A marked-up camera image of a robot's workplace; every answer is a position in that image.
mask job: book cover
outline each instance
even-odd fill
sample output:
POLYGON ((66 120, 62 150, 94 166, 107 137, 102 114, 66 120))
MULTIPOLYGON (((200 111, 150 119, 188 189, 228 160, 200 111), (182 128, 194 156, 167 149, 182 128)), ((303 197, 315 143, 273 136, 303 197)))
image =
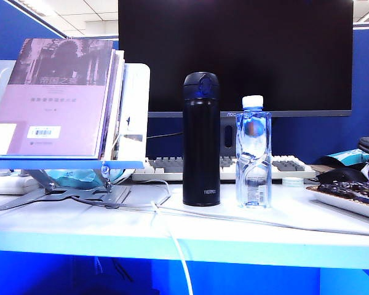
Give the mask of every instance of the book cover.
POLYGON ((0 155, 97 159, 113 42, 26 39, 0 102, 0 155))

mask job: thermos bottle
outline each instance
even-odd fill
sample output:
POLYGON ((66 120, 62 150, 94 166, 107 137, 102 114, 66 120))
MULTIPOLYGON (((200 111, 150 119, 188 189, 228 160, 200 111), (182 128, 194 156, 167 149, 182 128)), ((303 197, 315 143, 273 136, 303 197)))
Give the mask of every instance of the thermos bottle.
POLYGON ((220 203, 219 83, 207 72, 189 74, 183 84, 183 203, 220 203))

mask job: white desk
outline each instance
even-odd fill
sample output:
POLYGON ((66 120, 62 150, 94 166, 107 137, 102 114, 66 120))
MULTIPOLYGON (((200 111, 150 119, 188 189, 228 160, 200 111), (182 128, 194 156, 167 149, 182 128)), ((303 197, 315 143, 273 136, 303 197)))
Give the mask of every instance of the white desk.
MULTIPOLYGON (((135 185, 129 202, 160 199, 164 185, 135 185)), ((273 208, 245 210, 235 203, 234 185, 221 185, 221 204, 196 208, 181 202, 181 185, 170 185, 173 208, 247 216, 319 229, 369 233, 369 218, 315 200, 303 188, 272 188, 273 208)), ((0 205, 12 197, 0 197, 0 205)), ((275 266, 369 269, 369 236, 332 234, 165 215, 187 260, 275 266)), ((39 202, 0 211, 0 250, 35 253, 178 259, 161 217, 154 213, 107 210, 74 200, 39 202)))

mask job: black monitor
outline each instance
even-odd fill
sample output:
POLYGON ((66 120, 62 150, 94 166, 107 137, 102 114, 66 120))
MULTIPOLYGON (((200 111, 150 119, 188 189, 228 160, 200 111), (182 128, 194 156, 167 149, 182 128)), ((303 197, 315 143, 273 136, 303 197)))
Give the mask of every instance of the black monitor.
POLYGON ((217 75, 222 117, 263 95, 273 116, 348 116, 351 0, 120 0, 119 48, 151 69, 150 117, 181 116, 187 74, 217 75))

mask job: stack of books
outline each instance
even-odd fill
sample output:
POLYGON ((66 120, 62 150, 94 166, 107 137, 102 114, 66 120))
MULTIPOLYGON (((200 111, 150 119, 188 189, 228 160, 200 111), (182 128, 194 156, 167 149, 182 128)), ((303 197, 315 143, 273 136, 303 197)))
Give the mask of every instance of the stack of books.
POLYGON ((123 75, 112 41, 26 39, 0 102, 0 159, 112 160, 123 75))

